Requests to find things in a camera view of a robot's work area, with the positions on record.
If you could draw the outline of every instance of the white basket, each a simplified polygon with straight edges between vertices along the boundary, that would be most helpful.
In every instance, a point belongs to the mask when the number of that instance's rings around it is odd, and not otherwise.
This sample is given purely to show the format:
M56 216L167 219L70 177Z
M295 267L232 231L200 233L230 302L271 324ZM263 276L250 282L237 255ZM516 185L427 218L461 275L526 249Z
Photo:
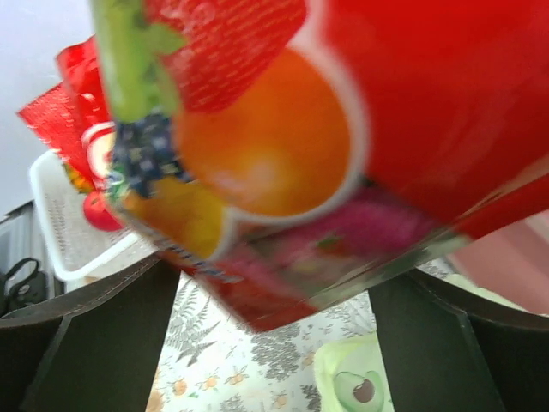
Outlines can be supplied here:
M59 280L105 277L155 251L129 229L108 233L92 227L82 210L85 195L70 183L63 163L53 152L41 155L29 175L34 207Z

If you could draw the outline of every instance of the pink surface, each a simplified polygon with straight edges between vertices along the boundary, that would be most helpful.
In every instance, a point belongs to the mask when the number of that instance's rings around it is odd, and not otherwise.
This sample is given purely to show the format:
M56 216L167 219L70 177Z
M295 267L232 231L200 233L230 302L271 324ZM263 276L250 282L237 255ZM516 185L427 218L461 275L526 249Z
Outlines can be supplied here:
M524 309L549 313L549 243L531 226L544 225L549 213L528 224L519 221L489 234L449 258L478 286L502 295Z

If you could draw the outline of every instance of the black object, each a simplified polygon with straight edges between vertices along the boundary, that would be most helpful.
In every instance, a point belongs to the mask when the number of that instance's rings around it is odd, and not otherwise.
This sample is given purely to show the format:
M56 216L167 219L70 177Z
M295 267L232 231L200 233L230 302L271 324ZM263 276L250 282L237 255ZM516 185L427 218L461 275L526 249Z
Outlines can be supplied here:
M0 319L0 410L145 410L178 280L149 257Z
M549 319L418 270L370 299L396 412L549 410Z
M6 291L8 281L27 264L34 264L30 275ZM17 262L8 273L0 274L0 317L8 312L47 300L47 276L44 272L39 271L39 266L38 260L27 257Z

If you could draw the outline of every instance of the white wall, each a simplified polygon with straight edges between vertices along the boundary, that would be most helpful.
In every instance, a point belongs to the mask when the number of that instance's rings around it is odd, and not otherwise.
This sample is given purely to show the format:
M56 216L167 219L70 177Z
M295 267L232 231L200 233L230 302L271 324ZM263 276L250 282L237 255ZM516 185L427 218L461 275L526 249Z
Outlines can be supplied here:
M15 115L59 82L54 57L92 33L88 0L0 0L0 216L32 200L45 146Z

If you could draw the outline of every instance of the floral tablecloth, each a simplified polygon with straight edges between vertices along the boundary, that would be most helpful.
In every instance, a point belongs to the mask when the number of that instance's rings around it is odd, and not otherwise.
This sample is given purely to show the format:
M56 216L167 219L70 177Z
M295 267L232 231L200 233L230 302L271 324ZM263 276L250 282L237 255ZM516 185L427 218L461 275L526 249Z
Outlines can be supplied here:
M449 273L442 261L421 269ZM315 352L376 328L368 293L300 322L253 334L183 275L147 412L320 412Z

